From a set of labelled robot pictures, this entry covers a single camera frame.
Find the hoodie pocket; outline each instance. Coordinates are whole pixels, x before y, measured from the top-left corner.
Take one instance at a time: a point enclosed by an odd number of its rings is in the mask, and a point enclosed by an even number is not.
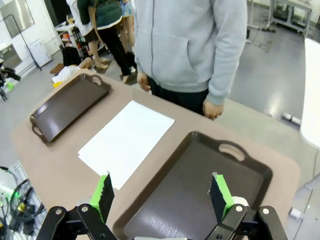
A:
[[[164,83],[188,84],[198,80],[188,58],[188,40],[153,35],[152,73]]]
[[[143,71],[151,76],[151,33],[146,33],[144,31],[138,30],[135,44],[134,44],[134,54],[138,59]]]

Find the black trousers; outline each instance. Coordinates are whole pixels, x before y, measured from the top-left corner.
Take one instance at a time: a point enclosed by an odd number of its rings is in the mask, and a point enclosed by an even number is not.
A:
[[[128,57],[122,45],[117,29],[112,26],[102,30],[98,30],[101,40],[106,44],[114,57],[114,60],[121,68],[123,76],[129,76],[131,74],[130,66],[128,63]]]
[[[152,95],[189,109],[197,114],[204,115],[203,103],[209,93],[209,90],[201,92],[176,92],[163,89],[157,85],[152,78],[148,78]]]

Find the paper stack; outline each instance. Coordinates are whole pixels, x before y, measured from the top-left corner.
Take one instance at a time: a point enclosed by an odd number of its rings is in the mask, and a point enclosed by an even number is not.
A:
[[[78,152],[79,158],[100,176],[109,172],[119,190],[174,122],[131,101]]]

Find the bolt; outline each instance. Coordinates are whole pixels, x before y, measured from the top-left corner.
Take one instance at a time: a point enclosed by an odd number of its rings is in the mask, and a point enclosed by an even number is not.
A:
[[[235,207],[235,210],[237,211],[237,212],[242,212],[242,206],[236,206]]]
[[[81,208],[81,211],[82,211],[82,212],[88,211],[88,207],[87,207],[87,206],[83,206],[83,207]]]
[[[264,209],[262,210],[262,212],[263,212],[264,214],[269,214],[269,209],[264,208]]]
[[[62,210],[60,208],[58,208],[56,211],[55,211],[55,214],[57,215],[60,215],[62,213]]]

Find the hand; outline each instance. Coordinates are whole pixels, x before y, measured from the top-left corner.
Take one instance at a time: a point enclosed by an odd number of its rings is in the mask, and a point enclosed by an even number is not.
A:
[[[150,86],[149,86],[149,81],[148,81],[148,76],[147,74],[143,72],[138,72],[138,75],[136,77],[137,82],[140,85],[140,88],[145,90],[146,92],[150,91]]]
[[[214,120],[223,113],[224,107],[224,103],[222,103],[221,105],[214,105],[206,99],[203,102],[202,110],[206,118]]]

